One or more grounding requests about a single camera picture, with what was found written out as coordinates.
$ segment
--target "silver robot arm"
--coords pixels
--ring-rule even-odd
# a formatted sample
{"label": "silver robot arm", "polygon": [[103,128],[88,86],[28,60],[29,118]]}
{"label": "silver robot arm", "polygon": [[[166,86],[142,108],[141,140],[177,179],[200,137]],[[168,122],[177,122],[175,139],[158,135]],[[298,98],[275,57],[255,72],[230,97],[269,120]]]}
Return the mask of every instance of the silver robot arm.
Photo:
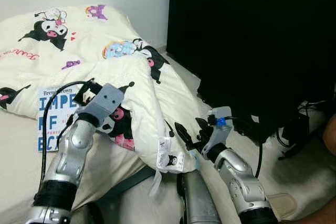
{"label": "silver robot arm", "polygon": [[225,146],[226,139],[233,128],[229,107],[210,111],[208,122],[196,119],[200,125],[199,142],[192,143],[186,129],[176,123],[175,128],[186,143],[188,150],[197,149],[206,160],[214,163],[222,180],[227,185],[232,202],[242,224],[278,223],[267,200],[264,188],[253,175],[250,165],[232,149]]}
{"label": "silver robot arm", "polygon": [[76,110],[78,119],[62,137],[58,155],[52,160],[40,190],[34,197],[33,207],[25,224],[70,223],[70,211],[87,153],[92,147],[93,134],[124,98],[123,93],[110,84],[100,86],[99,89],[87,105]]}

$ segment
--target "blanket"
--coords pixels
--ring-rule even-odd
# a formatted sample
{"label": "blanket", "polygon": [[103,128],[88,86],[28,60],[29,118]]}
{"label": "blanket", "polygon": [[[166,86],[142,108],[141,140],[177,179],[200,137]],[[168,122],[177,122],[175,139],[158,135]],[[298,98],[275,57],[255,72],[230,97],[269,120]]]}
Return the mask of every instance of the blanket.
{"label": "blanket", "polygon": [[0,108],[36,119],[41,88],[91,78],[110,83],[125,98],[98,130],[154,169],[195,169],[174,123],[196,139],[197,102],[116,9],[60,7],[15,16],[0,23],[0,40]]}

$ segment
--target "blue cap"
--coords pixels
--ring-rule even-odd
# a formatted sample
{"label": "blue cap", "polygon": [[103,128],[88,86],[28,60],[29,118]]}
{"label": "blue cap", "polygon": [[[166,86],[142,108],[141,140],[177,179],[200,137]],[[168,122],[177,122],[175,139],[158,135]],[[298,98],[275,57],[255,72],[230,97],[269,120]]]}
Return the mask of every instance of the blue cap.
{"label": "blue cap", "polygon": [[226,125],[225,118],[217,119],[217,126],[224,126],[224,125]]}

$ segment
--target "clothing tag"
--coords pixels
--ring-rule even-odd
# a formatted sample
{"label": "clothing tag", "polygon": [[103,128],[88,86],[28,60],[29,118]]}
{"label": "clothing tag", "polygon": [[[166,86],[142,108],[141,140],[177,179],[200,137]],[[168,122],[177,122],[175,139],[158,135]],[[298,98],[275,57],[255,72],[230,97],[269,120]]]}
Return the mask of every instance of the clothing tag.
{"label": "clothing tag", "polygon": [[185,156],[183,152],[158,152],[156,166],[159,169],[183,171]]}
{"label": "clothing tag", "polygon": [[159,140],[159,145],[158,145],[158,151],[170,151],[170,148],[172,146],[170,137],[163,137],[162,139]]}
{"label": "clothing tag", "polygon": [[156,169],[155,176],[154,176],[153,182],[152,182],[152,188],[151,188],[150,192],[148,193],[150,197],[153,198],[156,195],[156,193],[158,193],[161,180],[162,180],[162,175],[161,175],[160,171],[158,169]]}

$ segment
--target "book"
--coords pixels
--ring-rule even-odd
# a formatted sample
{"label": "book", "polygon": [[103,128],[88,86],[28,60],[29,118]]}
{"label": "book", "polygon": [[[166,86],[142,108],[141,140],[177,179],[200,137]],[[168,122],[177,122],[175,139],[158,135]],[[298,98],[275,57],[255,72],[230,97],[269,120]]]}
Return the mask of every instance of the book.
{"label": "book", "polygon": [[[37,120],[37,150],[39,152],[43,149],[43,114],[47,102],[50,97],[61,86],[41,88],[38,96],[38,120]],[[61,131],[65,128],[67,120],[71,114],[74,114],[75,110],[79,106],[74,102],[74,98],[78,92],[76,86],[68,87],[62,90],[53,100],[47,116],[47,151],[57,151],[57,137]]]}

